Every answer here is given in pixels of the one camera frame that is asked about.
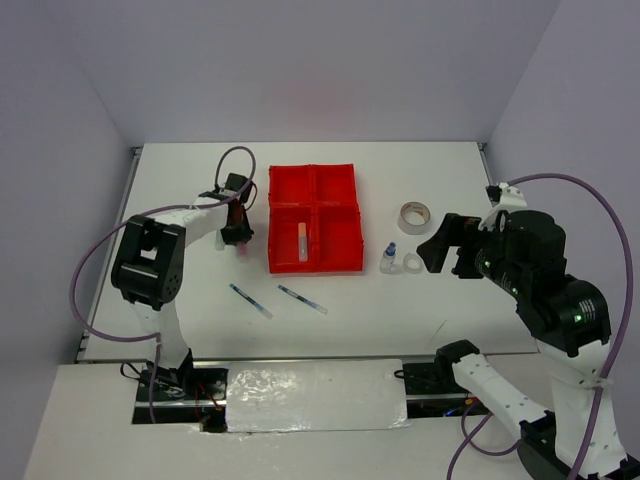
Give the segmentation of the orange cap highlighter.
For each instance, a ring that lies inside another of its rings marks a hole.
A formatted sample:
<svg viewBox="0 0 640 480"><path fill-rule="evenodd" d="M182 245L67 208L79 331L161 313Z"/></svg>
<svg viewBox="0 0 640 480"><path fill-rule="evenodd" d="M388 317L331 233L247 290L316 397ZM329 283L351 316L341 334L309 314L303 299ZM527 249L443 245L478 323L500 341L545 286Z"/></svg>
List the orange cap highlighter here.
<svg viewBox="0 0 640 480"><path fill-rule="evenodd" d="M308 253L308 233L307 224L300 222L297 227L298 238L298 259L301 263L306 263L309 259Z"/></svg>

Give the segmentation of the clear blue-cap spray bottle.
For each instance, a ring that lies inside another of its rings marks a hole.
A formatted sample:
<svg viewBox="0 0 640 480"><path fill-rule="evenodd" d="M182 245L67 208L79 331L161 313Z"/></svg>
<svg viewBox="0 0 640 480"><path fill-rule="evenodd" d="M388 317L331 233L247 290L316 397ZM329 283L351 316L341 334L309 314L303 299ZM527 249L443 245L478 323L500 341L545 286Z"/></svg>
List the clear blue-cap spray bottle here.
<svg viewBox="0 0 640 480"><path fill-rule="evenodd" d="M394 242L390 242L388 246L385 248L379 269L384 274L394 274L396 272L396 244Z"/></svg>

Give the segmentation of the green cap highlighter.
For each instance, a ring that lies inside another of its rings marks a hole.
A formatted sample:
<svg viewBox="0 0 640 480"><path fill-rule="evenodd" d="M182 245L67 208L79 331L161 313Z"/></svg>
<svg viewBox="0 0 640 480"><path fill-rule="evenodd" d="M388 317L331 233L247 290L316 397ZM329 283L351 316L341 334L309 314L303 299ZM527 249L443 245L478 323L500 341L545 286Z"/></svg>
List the green cap highlighter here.
<svg viewBox="0 0 640 480"><path fill-rule="evenodd" d="M224 241L222 237L219 234L217 234L215 238L215 249L218 251L223 251L224 248L225 248Z"/></svg>

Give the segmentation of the purple cap highlighter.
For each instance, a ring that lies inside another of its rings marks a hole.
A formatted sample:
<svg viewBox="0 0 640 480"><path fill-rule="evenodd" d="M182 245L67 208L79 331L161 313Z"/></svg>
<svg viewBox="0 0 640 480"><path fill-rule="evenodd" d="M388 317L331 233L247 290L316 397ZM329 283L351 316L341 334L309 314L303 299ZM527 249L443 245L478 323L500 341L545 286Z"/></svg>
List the purple cap highlighter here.
<svg viewBox="0 0 640 480"><path fill-rule="evenodd" d="M236 246L236 257L241 263L248 261L248 248L246 244L242 243Z"/></svg>

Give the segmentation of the blue patterned pen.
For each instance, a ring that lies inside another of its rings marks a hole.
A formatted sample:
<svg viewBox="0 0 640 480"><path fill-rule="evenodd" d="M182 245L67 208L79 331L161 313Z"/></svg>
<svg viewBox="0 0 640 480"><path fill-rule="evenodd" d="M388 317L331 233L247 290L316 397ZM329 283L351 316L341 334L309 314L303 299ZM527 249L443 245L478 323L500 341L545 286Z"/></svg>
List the blue patterned pen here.
<svg viewBox="0 0 640 480"><path fill-rule="evenodd" d="M281 290L282 292L284 292L285 294L289 295L290 297L304 303L305 305L311 307L312 309L322 313L323 315L326 315L328 313L328 310L323 307L322 305L307 299L306 297L300 295L299 293L289 289L288 287L279 284L277 287L279 290Z"/></svg>
<svg viewBox="0 0 640 480"><path fill-rule="evenodd" d="M249 296L246 292L244 292L241 288L239 288L238 286L236 286L233 283L229 284L229 287L238 295L240 295L245 301L247 301L249 304L251 304L257 311L259 311L264 317L266 317L267 319L272 319L273 318L273 314L263 305L261 305L258 301L256 301L254 298L252 298L251 296Z"/></svg>

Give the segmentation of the large white tape roll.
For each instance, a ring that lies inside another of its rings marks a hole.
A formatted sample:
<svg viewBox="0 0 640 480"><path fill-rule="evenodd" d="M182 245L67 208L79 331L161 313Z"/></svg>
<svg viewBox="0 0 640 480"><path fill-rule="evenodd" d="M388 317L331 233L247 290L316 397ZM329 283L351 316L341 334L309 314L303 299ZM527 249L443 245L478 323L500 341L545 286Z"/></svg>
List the large white tape roll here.
<svg viewBox="0 0 640 480"><path fill-rule="evenodd" d="M429 208L420 202L407 202L399 211L398 228L408 235L424 234L431 220Z"/></svg>

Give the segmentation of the small clear tape roll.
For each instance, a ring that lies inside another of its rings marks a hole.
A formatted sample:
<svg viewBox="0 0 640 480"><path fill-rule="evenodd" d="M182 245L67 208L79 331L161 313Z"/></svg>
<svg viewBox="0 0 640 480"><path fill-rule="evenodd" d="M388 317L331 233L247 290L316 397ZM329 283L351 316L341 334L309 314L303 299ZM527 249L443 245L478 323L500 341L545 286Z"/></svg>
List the small clear tape roll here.
<svg viewBox="0 0 640 480"><path fill-rule="evenodd" d="M419 274L423 271L424 265L421 258L413 253L407 253L403 258L403 269L409 274Z"/></svg>

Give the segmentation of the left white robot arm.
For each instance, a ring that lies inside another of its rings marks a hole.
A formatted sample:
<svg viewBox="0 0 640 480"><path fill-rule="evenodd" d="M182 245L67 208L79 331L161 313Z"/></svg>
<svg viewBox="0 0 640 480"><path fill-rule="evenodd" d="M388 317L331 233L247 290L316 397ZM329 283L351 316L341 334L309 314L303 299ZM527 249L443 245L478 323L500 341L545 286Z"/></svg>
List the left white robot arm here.
<svg viewBox="0 0 640 480"><path fill-rule="evenodd" d="M184 276L188 246L214 233L217 246L236 248L251 240L247 201L255 188L231 198L229 189L201 194L192 205L158 216L135 215L124 229L111 271L111 283L132 305L141 327L161 336L160 352L147 361L156 383L175 399L189 396L196 385L193 355L180 328L175 299Z"/></svg>

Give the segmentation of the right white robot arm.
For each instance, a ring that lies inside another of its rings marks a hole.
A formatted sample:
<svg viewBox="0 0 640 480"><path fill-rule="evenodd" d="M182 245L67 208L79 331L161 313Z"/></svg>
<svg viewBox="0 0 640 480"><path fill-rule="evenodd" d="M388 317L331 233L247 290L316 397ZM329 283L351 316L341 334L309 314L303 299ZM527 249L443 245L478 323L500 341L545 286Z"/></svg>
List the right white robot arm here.
<svg viewBox="0 0 640 480"><path fill-rule="evenodd" d="M623 447L611 399L609 308L601 291L566 270L564 230L527 206L514 186L487 190L483 217L447 214L416 252L438 273L449 252L461 279L486 279L516 304L544 357L553 405L545 408L500 375L467 340L438 349L435 380L465 389L510 432L534 479L635 479L639 463Z"/></svg>

